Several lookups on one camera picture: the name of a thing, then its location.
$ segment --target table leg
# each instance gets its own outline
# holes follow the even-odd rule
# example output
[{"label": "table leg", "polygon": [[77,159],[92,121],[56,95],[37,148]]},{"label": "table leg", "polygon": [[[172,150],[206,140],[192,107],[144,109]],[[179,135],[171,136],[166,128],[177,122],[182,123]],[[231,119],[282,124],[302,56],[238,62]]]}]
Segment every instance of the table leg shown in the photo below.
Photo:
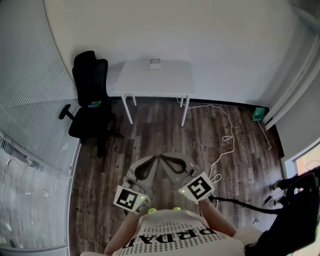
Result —
[{"label": "table leg", "polygon": [[182,108],[182,104],[184,103],[184,95],[181,95],[180,108]]},{"label": "table leg", "polygon": [[186,115],[187,115],[187,111],[188,111],[189,100],[190,100],[190,96],[187,95],[186,96],[186,101],[185,101],[185,106],[184,106],[184,111],[183,111],[182,123],[181,123],[182,127],[185,125],[185,120],[186,120]]},{"label": "table leg", "polygon": [[129,109],[128,109],[128,106],[127,106],[127,103],[126,103],[126,98],[125,98],[125,95],[124,95],[123,93],[121,93],[121,99],[122,99],[122,101],[123,101],[123,105],[124,105],[126,114],[128,115],[130,124],[133,124],[132,119],[131,119],[131,115],[130,115],[130,113],[129,113]]},{"label": "table leg", "polygon": [[134,96],[134,94],[133,94],[133,93],[132,93],[132,99],[133,99],[133,103],[134,103],[134,105],[136,106],[136,105],[137,105],[136,97]]}]

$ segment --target chair backrest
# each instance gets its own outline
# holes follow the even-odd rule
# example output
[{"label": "chair backrest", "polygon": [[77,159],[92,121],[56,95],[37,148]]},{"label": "chair backrest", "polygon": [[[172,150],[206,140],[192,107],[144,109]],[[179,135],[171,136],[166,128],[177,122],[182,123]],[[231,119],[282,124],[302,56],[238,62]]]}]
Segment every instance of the chair backrest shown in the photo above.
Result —
[{"label": "chair backrest", "polygon": [[107,73],[108,61],[105,59],[97,60],[93,50],[82,52],[74,58],[72,74],[81,107],[87,107],[98,101],[104,105],[108,101]]}]

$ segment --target white wall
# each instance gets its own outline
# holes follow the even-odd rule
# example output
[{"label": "white wall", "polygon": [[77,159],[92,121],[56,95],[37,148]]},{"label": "white wall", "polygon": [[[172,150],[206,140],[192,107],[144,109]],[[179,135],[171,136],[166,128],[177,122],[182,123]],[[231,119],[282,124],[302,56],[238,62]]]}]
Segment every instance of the white wall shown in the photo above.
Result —
[{"label": "white wall", "polygon": [[320,139],[320,74],[298,102],[276,123],[284,160]]},{"label": "white wall", "polygon": [[286,0],[44,2],[68,70],[94,50],[109,61],[111,96],[124,61],[161,58],[191,62],[194,98],[268,106],[278,67],[306,29]]}]

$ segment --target person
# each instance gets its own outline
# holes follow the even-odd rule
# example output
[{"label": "person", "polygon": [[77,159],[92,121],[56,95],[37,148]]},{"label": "person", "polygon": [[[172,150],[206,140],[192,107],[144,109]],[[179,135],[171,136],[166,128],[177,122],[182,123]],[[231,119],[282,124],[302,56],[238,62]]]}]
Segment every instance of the person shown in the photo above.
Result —
[{"label": "person", "polygon": [[[104,250],[107,256],[122,255],[245,255],[262,232],[253,225],[237,228],[204,199],[201,217],[187,210],[158,210],[149,214],[130,212]],[[84,252],[81,256],[100,255]]]}]

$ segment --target small white device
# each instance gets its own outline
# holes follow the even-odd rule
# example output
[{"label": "small white device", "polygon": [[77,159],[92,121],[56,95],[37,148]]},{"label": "small white device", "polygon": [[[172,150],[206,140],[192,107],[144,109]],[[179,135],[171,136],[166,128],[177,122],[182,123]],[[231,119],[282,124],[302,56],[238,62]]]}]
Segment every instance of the small white device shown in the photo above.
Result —
[{"label": "small white device", "polygon": [[129,212],[139,214],[150,202],[146,194],[118,185],[113,203]]},{"label": "small white device", "polygon": [[160,70],[161,69],[161,60],[159,58],[150,59],[150,69],[151,70]]},{"label": "small white device", "polygon": [[200,201],[211,195],[214,190],[215,188],[208,175],[205,172],[202,172],[199,176],[193,178],[187,185],[180,188],[178,192],[197,205]]}]

